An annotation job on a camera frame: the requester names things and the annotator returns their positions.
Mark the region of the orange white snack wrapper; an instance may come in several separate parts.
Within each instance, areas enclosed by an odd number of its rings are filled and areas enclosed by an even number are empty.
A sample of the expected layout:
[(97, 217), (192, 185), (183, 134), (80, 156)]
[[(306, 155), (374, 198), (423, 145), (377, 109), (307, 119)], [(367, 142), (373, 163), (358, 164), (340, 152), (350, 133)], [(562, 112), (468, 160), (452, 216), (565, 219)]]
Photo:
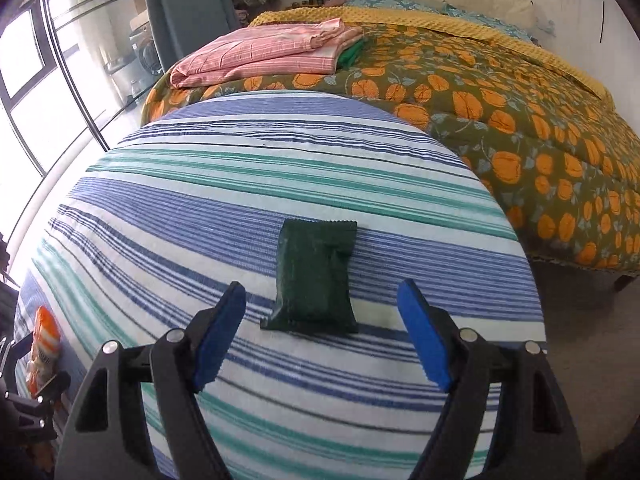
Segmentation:
[(32, 398), (55, 375), (61, 352), (61, 334), (53, 314), (45, 307), (36, 310), (32, 348), (27, 363), (26, 386)]

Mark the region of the orange floral green bedspread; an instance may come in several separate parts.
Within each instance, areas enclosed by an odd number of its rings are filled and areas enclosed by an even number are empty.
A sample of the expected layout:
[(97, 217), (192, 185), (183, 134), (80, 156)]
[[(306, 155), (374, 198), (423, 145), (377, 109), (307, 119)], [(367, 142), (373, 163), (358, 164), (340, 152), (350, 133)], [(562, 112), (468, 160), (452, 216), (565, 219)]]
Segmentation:
[(255, 75), (191, 89), (157, 81), (142, 119), (255, 90), (346, 96), (444, 144), (488, 188), (526, 252), (639, 270), (639, 138), (608, 104), (553, 70), (482, 42), (369, 24), (357, 61), (331, 75)]

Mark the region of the striped blue green cloth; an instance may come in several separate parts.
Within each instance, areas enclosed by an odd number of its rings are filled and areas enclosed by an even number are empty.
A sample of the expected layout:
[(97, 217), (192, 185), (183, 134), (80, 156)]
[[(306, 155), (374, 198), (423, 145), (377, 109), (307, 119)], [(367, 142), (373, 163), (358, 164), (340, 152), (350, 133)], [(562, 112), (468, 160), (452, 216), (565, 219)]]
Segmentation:
[[(356, 223), (356, 334), (260, 326), (292, 218)], [(243, 321), (198, 397), (235, 478), (405, 479), (445, 402), (396, 307), (407, 278), (487, 340), (546, 339), (506, 216), (407, 113), (320, 92), (242, 93), (175, 110), (86, 170), (32, 254), (15, 333), (46, 307), (79, 385), (105, 341), (149, 344), (240, 282)]]

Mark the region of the washing machine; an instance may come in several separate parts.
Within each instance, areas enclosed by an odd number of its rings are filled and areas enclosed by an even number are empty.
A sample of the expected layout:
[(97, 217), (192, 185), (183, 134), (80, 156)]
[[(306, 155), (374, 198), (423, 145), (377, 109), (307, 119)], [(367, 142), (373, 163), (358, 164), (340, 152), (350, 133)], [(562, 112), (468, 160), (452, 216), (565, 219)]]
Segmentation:
[(163, 73), (149, 23), (144, 23), (130, 32), (128, 39), (130, 52), (106, 66), (107, 73), (124, 101), (133, 99), (152, 87)]

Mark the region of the white wardrobe doors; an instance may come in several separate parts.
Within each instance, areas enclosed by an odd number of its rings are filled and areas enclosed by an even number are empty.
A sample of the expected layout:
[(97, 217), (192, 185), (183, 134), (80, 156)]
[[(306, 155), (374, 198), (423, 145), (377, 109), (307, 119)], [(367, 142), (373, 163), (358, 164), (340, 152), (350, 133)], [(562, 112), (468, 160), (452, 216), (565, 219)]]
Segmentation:
[(639, 85), (639, 39), (615, 0), (551, 0), (554, 50), (620, 101)]

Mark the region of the folded pink striped blanket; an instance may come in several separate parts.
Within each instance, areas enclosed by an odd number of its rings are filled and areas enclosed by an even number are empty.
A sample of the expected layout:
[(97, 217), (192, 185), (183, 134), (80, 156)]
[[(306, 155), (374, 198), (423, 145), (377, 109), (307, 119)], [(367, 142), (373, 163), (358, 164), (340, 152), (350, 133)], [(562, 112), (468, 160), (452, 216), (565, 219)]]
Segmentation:
[(321, 23), (245, 27), (221, 36), (180, 60), (169, 73), (177, 89), (265, 75), (336, 72), (338, 59), (364, 32), (341, 18)]

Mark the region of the grey blue curtain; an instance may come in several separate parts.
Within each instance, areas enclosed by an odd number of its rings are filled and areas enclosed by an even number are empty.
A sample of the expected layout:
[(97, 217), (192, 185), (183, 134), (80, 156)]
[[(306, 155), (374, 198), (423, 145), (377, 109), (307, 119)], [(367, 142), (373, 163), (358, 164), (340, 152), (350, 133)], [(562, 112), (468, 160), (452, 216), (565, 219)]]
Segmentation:
[(145, 0), (160, 64), (175, 62), (240, 27), (232, 0)]

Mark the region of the blue floral pillow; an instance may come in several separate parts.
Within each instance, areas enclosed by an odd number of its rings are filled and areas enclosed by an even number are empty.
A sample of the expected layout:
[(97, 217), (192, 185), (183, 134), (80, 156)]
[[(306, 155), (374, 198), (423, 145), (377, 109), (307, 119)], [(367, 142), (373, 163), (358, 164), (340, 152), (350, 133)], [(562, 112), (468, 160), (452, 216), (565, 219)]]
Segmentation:
[(429, 6), (414, 0), (345, 0), (344, 6), (358, 6), (358, 8), (371, 9), (395, 9), (407, 11), (424, 11), (442, 15), (451, 16), (452, 18), (462, 18), (462, 20), (488, 26), (497, 29), (499, 32), (524, 41), (535, 42), (534, 37), (526, 32), (525, 29), (513, 24), (509, 24), (500, 18), (492, 18), (485, 14), (462, 10), (450, 3), (442, 3), (438, 6)]

